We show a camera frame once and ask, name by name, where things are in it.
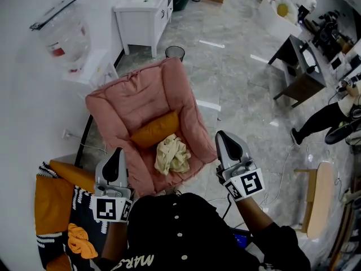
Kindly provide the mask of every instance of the person's leg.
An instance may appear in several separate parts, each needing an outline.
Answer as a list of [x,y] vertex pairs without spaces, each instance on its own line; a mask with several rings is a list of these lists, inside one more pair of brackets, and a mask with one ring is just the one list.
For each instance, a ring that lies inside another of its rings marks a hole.
[[305,8],[302,5],[298,8],[298,21],[301,20],[303,9],[305,9]]
[[340,110],[338,103],[332,103],[312,115],[299,132],[293,128],[291,130],[292,138],[296,144],[300,145],[303,139],[308,137],[311,133],[321,132],[322,130],[339,124],[346,118],[347,117]]
[[307,10],[306,8],[303,10],[302,12],[302,15],[301,15],[301,21],[303,22],[304,19],[306,18],[307,14],[309,13],[310,11]]
[[307,10],[306,8],[301,6],[298,9],[298,21],[304,21],[304,19],[306,18],[308,13],[309,13],[309,10]]

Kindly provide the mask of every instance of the orange cloth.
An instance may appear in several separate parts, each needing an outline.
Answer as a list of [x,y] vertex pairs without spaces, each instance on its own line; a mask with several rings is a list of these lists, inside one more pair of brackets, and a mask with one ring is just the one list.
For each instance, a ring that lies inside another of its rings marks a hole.
[[68,246],[73,253],[81,253],[84,259],[92,259],[98,256],[94,246],[88,241],[88,233],[83,228],[70,223],[68,237]]

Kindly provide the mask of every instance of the marble floor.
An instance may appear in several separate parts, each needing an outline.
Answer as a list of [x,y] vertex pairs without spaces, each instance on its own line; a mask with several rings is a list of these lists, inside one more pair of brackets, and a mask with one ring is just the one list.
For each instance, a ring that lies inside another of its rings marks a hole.
[[[335,169],[334,178],[339,177],[342,182],[342,190],[340,185],[335,187],[328,227],[316,240],[298,233],[300,247],[316,266],[328,255],[336,237],[342,215],[338,196],[349,185],[353,156],[344,142],[325,145],[325,132],[311,135],[300,147],[293,146],[289,135],[291,128],[300,128],[315,111],[327,104],[334,94],[336,81],[324,57],[311,45],[321,64],[327,88],[295,109],[286,97],[272,99],[283,87],[284,75],[277,63],[270,66],[250,55],[269,60],[282,42],[260,26],[259,3],[258,0],[224,0],[223,4],[189,1],[186,9],[173,13],[160,39],[156,59],[151,58],[149,47],[130,46],[130,55],[121,59],[117,72],[122,75],[165,58],[168,46],[184,48],[183,64],[195,97],[221,106],[220,112],[200,107],[210,136],[214,139],[218,130],[226,130],[247,142],[266,184],[266,192],[254,198],[279,225],[301,222],[305,210],[307,176],[296,175],[293,170],[316,168],[322,160],[330,161]],[[304,31],[302,38],[309,39],[310,35]],[[200,40],[224,45],[224,48]],[[104,147],[94,124],[87,144]],[[90,148],[86,152],[93,157],[102,154]],[[228,206],[227,191],[218,183],[216,166],[217,162],[207,165],[184,185],[186,191],[205,198],[223,215]],[[243,222],[234,204],[225,221],[231,227]],[[257,247],[252,246],[249,251],[262,260]]]

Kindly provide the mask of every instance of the crumpled cloth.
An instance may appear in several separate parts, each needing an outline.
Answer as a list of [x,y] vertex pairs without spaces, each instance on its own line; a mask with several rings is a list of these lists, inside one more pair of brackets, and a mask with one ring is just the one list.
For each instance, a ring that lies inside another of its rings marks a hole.
[[188,164],[190,157],[186,145],[175,134],[171,134],[158,144],[154,167],[164,175],[167,175],[169,170],[185,173],[190,169]]
[[98,256],[93,244],[88,241],[88,233],[83,228],[70,223],[68,237],[68,246],[73,253],[81,253],[84,259],[92,259]]

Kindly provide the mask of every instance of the armchair cushion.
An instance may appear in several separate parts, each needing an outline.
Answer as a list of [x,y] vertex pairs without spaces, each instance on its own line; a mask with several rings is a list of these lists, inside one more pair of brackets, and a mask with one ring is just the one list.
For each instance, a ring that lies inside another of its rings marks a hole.
[[[86,105],[105,142],[124,148],[129,183],[139,196],[175,186],[217,157],[178,58],[167,58],[104,85],[86,97]],[[154,168],[156,145],[138,149],[130,137],[150,121],[174,111],[179,117],[175,134],[192,156],[187,173],[170,172],[165,177]]]

